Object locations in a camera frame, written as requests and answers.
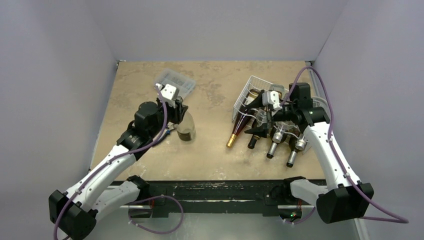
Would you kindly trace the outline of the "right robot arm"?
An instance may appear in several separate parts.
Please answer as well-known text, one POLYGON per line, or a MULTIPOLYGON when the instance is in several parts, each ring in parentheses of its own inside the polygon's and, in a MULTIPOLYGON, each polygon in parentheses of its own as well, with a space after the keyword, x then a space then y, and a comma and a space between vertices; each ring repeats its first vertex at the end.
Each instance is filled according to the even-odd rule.
POLYGON ((363 183, 351 169, 331 130, 326 110, 315 106, 308 83, 291 83, 288 92, 274 89, 247 90, 237 112, 255 117, 256 127, 247 134, 266 138, 277 123, 292 122, 299 130, 295 150, 311 147, 324 173, 324 186, 305 178, 289 180, 280 196, 288 204, 303 200, 315 207, 326 223, 364 217, 374 195, 370 183, 363 183))

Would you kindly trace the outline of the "round clear bottle silver cap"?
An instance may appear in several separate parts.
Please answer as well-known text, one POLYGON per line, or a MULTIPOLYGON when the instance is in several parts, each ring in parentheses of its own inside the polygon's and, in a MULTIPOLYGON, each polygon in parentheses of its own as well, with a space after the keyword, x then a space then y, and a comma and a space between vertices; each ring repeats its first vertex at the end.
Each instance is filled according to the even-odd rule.
POLYGON ((271 145, 268 149, 266 157, 272 159, 275 155, 278 145, 284 142, 287 138, 287 135, 284 133, 283 129, 274 128, 271 132, 271 145))

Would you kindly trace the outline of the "square bottle gold black cap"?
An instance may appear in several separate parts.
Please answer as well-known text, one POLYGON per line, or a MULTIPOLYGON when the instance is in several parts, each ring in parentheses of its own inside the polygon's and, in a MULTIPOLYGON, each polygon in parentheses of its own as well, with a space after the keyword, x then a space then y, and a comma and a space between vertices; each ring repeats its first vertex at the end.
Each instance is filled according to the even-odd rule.
POLYGON ((285 88, 282 85, 272 84, 262 95, 262 103, 265 106, 272 105, 277 108, 281 105, 281 100, 285 95, 285 88))

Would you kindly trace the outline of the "tall clear glass bottle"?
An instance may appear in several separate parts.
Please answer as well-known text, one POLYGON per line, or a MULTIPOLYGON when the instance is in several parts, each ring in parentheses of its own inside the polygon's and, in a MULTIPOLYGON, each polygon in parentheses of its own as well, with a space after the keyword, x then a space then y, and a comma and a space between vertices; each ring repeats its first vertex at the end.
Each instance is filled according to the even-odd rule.
POLYGON ((181 123, 177 125, 176 132, 180 140, 191 142, 196 137, 195 122, 193 116, 187 111, 181 123))

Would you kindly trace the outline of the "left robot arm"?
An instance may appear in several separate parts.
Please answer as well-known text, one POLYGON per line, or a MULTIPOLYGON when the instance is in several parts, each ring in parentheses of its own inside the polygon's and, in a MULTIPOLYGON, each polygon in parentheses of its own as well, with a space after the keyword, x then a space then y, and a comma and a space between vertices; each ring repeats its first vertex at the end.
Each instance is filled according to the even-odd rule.
POLYGON ((107 188, 158 144, 169 123, 181 123, 188 108, 180 99, 142 103, 108 155, 75 185, 65 191, 55 190, 49 196, 53 238, 83 240, 100 220, 121 206, 152 205, 158 199, 167 199, 167 195, 151 195, 150 185, 137 175, 113 190, 107 188))

